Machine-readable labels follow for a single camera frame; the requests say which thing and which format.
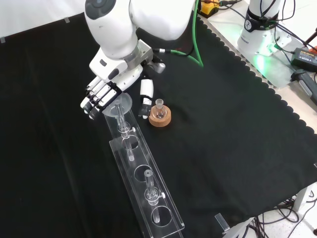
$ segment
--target black power adapter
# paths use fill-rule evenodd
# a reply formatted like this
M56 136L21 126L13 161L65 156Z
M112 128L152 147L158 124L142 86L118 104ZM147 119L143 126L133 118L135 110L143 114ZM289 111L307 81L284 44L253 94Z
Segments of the black power adapter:
M317 54L296 48L292 56L291 65L310 72L317 72Z

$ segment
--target black cloth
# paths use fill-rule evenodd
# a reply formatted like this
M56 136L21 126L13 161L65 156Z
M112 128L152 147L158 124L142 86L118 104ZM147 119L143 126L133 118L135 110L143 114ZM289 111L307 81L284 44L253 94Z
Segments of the black cloth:
M138 35L153 48L191 49L190 26L174 42ZM184 237L216 238L217 213L233 226L317 181L317 137L201 21L197 39L203 69L159 55L166 70L148 72L171 124L137 120ZM106 121L79 107L98 48L83 14L0 45L1 237L142 237ZM139 90L129 90L135 115Z

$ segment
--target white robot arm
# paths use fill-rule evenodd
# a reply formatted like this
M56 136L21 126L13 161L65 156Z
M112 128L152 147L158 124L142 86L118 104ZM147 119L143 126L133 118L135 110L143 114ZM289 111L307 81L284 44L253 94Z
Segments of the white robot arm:
M238 46L243 52L270 56L277 49L275 37L280 45L291 42L288 34L276 29L281 0L250 0L246 14L245 25L238 40Z
M175 40L186 29L193 4L194 0L181 4L177 0L86 0L86 21L100 45L89 65L96 78L87 86L87 96L81 103L90 118L142 77L144 65L151 65L158 73L164 70L165 65L154 57L151 47L138 41L137 27L164 40ZM153 91L153 82L143 75L141 116L145 119Z

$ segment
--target clear acrylic block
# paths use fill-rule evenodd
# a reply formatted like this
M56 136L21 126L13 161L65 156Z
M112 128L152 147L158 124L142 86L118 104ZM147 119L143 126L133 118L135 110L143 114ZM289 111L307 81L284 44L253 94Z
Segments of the clear acrylic block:
M127 96L121 94L104 114L113 137L110 146L141 230L145 238L171 234L182 237L184 223L130 110L132 101Z

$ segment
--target cork base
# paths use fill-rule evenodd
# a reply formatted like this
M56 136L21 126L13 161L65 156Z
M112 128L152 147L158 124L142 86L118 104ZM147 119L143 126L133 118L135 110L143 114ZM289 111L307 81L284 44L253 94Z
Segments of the cork base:
M166 115L166 117L159 119L159 118L155 118L154 116L152 116L152 115L153 115L153 108L154 108L154 107L152 107L152 109L151 109L151 114L150 114L150 116L149 116L149 121L150 121L150 123L151 123L153 126L155 126L155 127L164 127L164 126L167 126L167 125L170 123L171 119L172 119L172 114L171 114L170 109L169 109L167 106L164 105L164 107L165 107L166 110L167 110L167 115Z

